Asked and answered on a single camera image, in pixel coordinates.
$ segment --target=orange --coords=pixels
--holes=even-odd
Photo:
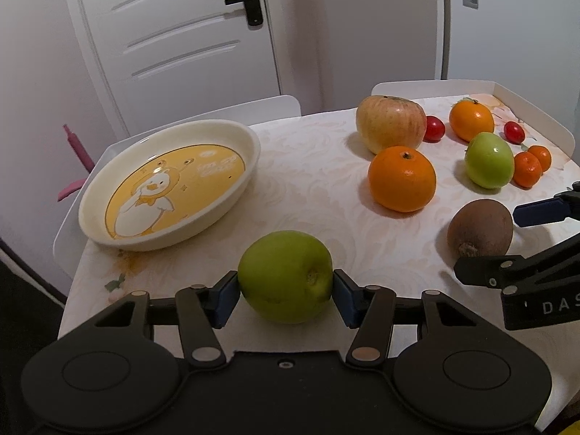
[[[410,213],[433,199],[437,178],[423,154],[398,145],[376,155],[368,168],[368,182],[370,193],[379,204]]]
[[[464,98],[451,108],[449,124],[457,137],[466,142],[471,142],[481,132],[493,132],[495,129],[491,111],[471,98]]]
[[[552,166],[552,154],[543,145],[532,145],[528,152],[540,161],[542,171],[547,171]]]
[[[520,152],[513,161],[515,170],[513,181],[523,188],[531,188],[542,176],[540,161],[529,152]]]

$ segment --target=chair backrest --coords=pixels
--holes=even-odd
[[[95,178],[98,172],[100,172],[101,169],[113,158],[115,158],[134,143],[162,129],[166,129],[170,126],[176,126],[177,124],[183,124],[189,121],[196,121],[201,119],[228,119],[240,122],[246,126],[251,126],[253,124],[260,124],[276,119],[284,119],[286,117],[298,117],[301,115],[302,112],[298,100],[289,95],[282,95],[273,98],[266,98],[265,100],[250,101],[249,103],[243,103],[236,106],[230,106],[228,108],[217,109],[208,113],[188,117],[187,119],[151,129],[150,131],[137,134],[136,136],[132,136],[130,138],[119,141],[116,144],[110,145],[103,152],[103,155],[96,163],[95,168],[93,171],[91,171],[91,174],[86,179],[85,184],[77,193],[76,198],[74,199],[72,206],[70,207],[69,212],[65,217],[65,220],[63,221],[59,231],[56,234],[56,237],[54,238],[54,243],[52,245],[54,261],[65,271],[67,275],[69,275],[71,278],[74,278],[87,241],[87,238],[80,229],[78,223],[78,208],[80,199],[85,193],[87,186],[89,186],[89,183],[93,180],[93,178]]]

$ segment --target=green apple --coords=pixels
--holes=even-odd
[[[262,317],[284,324],[313,318],[332,293],[332,259],[317,238],[297,231],[272,232],[244,252],[238,281]]]
[[[474,183],[489,190],[501,188],[513,177],[513,153],[504,139],[482,132],[469,142],[465,166]]]

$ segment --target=white plate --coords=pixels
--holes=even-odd
[[[182,161],[184,155],[192,157]],[[80,202],[80,228],[95,242],[123,250],[177,244],[208,228],[236,203],[259,155],[257,135],[234,121],[199,120],[164,129],[103,167]],[[203,209],[190,210],[201,204],[200,192],[210,189],[223,192]]]

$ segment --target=white door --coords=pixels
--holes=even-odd
[[[248,24],[225,0],[80,0],[130,135],[279,95],[265,6]]]
[[[451,0],[447,78],[494,80],[573,132],[580,0]]]

